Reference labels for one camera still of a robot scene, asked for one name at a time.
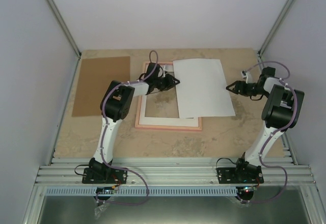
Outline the photo print red black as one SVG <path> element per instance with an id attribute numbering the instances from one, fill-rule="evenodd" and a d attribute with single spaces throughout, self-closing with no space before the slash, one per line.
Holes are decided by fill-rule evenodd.
<path id="1" fill-rule="evenodd" d="M 173 61 L 180 118 L 233 117 L 230 93 L 219 59 Z"/>

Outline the pink picture frame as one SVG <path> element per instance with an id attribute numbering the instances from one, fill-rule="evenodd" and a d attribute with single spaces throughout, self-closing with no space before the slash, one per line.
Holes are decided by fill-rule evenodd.
<path id="1" fill-rule="evenodd" d="M 202 131 L 202 118 L 171 118 L 171 117 L 148 117 L 146 105 L 150 95 L 138 98 L 135 128 L 144 130 L 167 130 L 167 131 Z"/>

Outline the white mat board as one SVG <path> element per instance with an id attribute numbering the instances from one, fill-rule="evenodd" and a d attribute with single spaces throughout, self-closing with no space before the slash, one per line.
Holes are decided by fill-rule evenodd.
<path id="1" fill-rule="evenodd" d="M 175 130 L 175 131 L 201 131 L 201 118 L 179 118 L 176 89 L 138 98 L 135 119 L 137 129 Z"/>

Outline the brown backing board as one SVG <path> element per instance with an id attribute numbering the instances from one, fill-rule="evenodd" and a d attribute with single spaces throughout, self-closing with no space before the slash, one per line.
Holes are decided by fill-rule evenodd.
<path id="1" fill-rule="evenodd" d="M 101 101 L 113 80 L 119 82 L 130 80 L 130 57 L 83 59 L 72 116 L 101 115 Z"/>

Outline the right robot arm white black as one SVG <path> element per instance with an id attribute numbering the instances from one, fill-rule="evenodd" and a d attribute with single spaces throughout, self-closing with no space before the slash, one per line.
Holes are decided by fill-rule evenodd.
<path id="1" fill-rule="evenodd" d="M 281 78 L 275 77 L 276 69 L 263 68 L 257 82 L 249 82 L 250 72 L 243 71 L 245 81 L 235 81 L 226 90 L 253 99 L 266 97 L 261 119 L 263 127 L 252 146 L 237 160 L 235 167 L 226 170 L 227 181 L 236 183 L 263 182 L 261 161 L 274 142 L 293 128 L 298 121 L 305 93 L 291 89 Z"/>

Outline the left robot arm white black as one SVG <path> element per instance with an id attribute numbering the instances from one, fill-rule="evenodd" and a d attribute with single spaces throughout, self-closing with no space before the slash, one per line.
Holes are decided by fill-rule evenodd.
<path id="1" fill-rule="evenodd" d="M 166 74 L 158 63 L 150 63 L 146 72 L 132 82 L 112 81 L 100 104 L 102 128 L 97 150 L 84 170 L 84 176 L 91 181 L 105 183 L 112 176 L 110 165 L 113 149 L 122 121 L 129 113 L 134 97 L 149 95 L 155 89 L 168 91 L 180 84 L 180 80 Z"/>

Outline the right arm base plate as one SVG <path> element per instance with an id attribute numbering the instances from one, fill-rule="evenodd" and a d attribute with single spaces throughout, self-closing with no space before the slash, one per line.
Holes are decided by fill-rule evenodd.
<path id="1" fill-rule="evenodd" d="M 260 171 L 237 170 L 235 167 L 218 167 L 216 168 L 216 173 L 220 184 L 264 183 L 264 178 Z"/>

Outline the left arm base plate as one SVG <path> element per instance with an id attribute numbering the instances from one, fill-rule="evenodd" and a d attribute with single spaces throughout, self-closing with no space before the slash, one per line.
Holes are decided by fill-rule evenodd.
<path id="1" fill-rule="evenodd" d="M 82 177 L 83 184 L 125 184 L 127 180 L 127 171 L 108 169 L 104 172 L 96 172 L 91 168 L 84 170 Z"/>

